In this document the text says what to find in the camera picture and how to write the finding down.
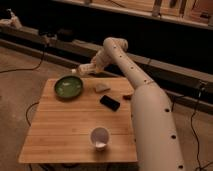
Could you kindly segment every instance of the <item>dark background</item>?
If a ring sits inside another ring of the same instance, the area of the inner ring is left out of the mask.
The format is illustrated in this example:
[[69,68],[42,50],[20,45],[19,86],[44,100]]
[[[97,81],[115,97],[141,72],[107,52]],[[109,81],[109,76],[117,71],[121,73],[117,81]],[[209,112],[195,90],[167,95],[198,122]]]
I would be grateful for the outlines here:
[[1,0],[25,26],[71,29],[81,40],[102,44],[108,36],[129,41],[129,52],[213,74],[213,31],[128,16],[51,0]]

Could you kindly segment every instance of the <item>paper cup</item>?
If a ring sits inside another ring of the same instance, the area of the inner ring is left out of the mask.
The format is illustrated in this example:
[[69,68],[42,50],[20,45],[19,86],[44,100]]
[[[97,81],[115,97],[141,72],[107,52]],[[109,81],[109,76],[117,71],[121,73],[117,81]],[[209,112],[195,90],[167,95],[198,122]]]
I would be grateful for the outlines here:
[[109,142],[109,132],[102,127],[95,128],[91,132],[90,139],[97,151],[103,151]]

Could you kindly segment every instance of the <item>green plate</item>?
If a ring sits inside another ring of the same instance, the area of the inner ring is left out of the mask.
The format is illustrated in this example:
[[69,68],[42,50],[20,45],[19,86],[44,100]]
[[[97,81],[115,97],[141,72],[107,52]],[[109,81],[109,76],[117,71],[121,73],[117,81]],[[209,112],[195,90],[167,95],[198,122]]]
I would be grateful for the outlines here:
[[72,99],[83,90],[83,82],[79,77],[66,76],[58,80],[55,84],[55,92],[62,99]]

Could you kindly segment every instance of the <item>smartphone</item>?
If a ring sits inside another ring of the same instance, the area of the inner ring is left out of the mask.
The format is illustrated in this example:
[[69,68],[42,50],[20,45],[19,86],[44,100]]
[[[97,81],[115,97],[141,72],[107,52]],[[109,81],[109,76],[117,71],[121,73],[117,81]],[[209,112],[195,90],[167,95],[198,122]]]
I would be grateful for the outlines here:
[[100,99],[100,103],[107,106],[108,108],[112,109],[113,111],[118,110],[118,108],[120,107],[120,103],[114,99],[112,99],[111,97],[104,95],[101,99]]

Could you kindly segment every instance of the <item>wooden table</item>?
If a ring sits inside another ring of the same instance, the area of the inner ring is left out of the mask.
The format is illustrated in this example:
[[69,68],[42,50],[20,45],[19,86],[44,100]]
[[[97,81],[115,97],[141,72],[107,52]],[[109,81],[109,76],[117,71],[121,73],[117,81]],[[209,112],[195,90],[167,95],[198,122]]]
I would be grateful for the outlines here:
[[[84,91],[69,102],[57,100],[54,84],[45,85],[37,112],[19,156],[20,163],[105,163],[137,162],[130,101],[122,99],[133,89],[125,78],[82,78]],[[107,83],[111,90],[97,94],[94,86]],[[100,104],[107,94],[121,103],[113,112]],[[106,127],[110,132],[108,148],[95,151],[90,133],[95,127]]]

